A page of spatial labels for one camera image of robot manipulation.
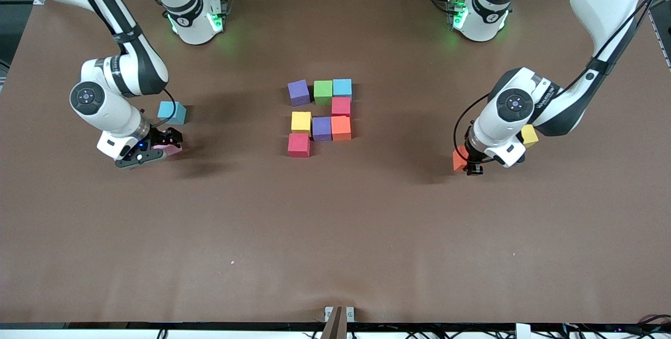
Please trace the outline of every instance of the pink cube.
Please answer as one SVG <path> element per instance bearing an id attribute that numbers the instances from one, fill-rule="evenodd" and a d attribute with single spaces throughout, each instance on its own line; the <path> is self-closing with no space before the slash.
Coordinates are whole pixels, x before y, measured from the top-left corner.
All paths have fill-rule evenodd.
<path id="1" fill-rule="evenodd" d="M 352 114 L 352 100 L 349 97 L 333 97 L 331 101 L 332 116 L 350 117 Z"/>
<path id="2" fill-rule="evenodd" d="M 289 134 L 288 153 L 294 158 L 310 157 L 310 135 L 309 134 Z"/>

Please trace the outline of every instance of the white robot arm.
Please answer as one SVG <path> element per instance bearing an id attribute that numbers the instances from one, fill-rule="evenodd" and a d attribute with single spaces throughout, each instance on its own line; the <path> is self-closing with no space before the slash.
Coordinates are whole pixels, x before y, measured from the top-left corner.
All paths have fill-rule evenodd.
<path id="1" fill-rule="evenodd" d="M 160 0 L 172 30 L 190 45 L 201 45 L 223 31 L 226 0 Z"/>
<path id="2" fill-rule="evenodd" d="M 633 38 L 635 14 L 652 0 L 570 0 L 573 12 L 594 42 L 584 71 L 565 89 L 527 68 L 508 71 L 486 96 L 488 103 L 469 127 L 467 173 L 482 174 L 486 158 L 510 167 L 524 160 L 520 131 L 532 124 L 545 136 L 572 131 L 599 86 Z"/>
<path id="3" fill-rule="evenodd" d="M 103 19 L 121 53 L 89 60 L 82 65 L 80 82 L 72 88 L 72 109 L 103 131 L 98 149 L 118 167 L 134 167 L 167 155 L 154 146 L 180 147 L 181 134 L 155 126 L 125 98 L 158 94 L 168 83 L 168 71 L 149 45 L 139 24 L 122 0 L 55 0 L 96 12 Z"/>
<path id="4" fill-rule="evenodd" d="M 474 41 L 487 41 L 503 28 L 512 0 L 463 0 L 452 26 Z"/>

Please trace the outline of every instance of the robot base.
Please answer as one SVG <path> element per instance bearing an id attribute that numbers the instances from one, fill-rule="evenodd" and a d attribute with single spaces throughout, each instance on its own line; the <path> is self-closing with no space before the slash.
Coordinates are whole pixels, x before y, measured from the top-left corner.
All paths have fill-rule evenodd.
<path id="1" fill-rule="evenodd" d="M 456 6 L 454 8 L 459 12 L 458 14 L 448 16 L 448 24 L 450 28 L 459 31 L 468 39 L 472 41 L 492 40 L 505 26 L 508 11 L 501 15 L 501 17 L 494 19 L 493 22 L 487 23 L 484 18 L 475 12 L 473 0 L 463 0 L 463 2 L 462 7 Z"/>

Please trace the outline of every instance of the green led light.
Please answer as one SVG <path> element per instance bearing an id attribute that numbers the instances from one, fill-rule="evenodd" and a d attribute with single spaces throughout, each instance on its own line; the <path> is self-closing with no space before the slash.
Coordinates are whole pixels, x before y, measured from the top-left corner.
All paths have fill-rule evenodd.
<path id="1" fill-rule="evenodd" d="M 457 29 L 462 28 L 463 21 L 465 21 L 467 15 L 468 15 L 468 8 L 465 7 L 465 8 L 463 8 L 463 10 L 459 14 L 455 15 L 454 21 L 453 21 L 453 26 Z"/>
<path id="2" fill-rule="evenodd" d="M 502 29 L 503 26 L 505 26 L 505 17 L 508 16 L 508 13 L 510 13 L 510 10 L 506 10 L 506 11 L 505 11 L 505 14 L 503 14 L 503 18 L 501 19 L 501 24 L 500 24 L 500 26 L 499 26 L 499 29 Z"/>
<path id="3" fill-rule="evenodd" d="M 170 25 L 172 26 L 172 32 L 177 34 L 177 28 L 175 27 L 175 22 L 172 21 L 172 18 L 170 18 L 170 15 L 168 15 L 168 21 L 170 21 Z"/>
<path id="4" fill-rule="evenodd" d="M 214 31 L 219 32 L 221 29 L 223 29 L 220 16 L 208 14 L 208 19 Z"/>

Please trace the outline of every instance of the orange cube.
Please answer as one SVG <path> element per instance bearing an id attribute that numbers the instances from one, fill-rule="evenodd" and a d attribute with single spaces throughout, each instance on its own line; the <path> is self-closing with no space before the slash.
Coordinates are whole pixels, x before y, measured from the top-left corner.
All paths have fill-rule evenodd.
<path id="1" fill-rule="evenodd" d="M 462 156 L 468 158 L 468 152 L 466 150 L 466 147 L 463 145 L 460 145 L 457 147 L 459 150 L 459 153 L 461 153 Z M 454 152 L 452 153 L 452 165 L 454 167 L 454 171 L 463 171 L 466 169 L 467 162 L 464 160 L 459 153 L 457 153 L 457 150 L 455 149 Z"/>
<path id="2" fill-rule="evenodd" d="M 352 126 L 347 116 L 331 116 L 331 137 L 333 141 L 352 140 Z"/>

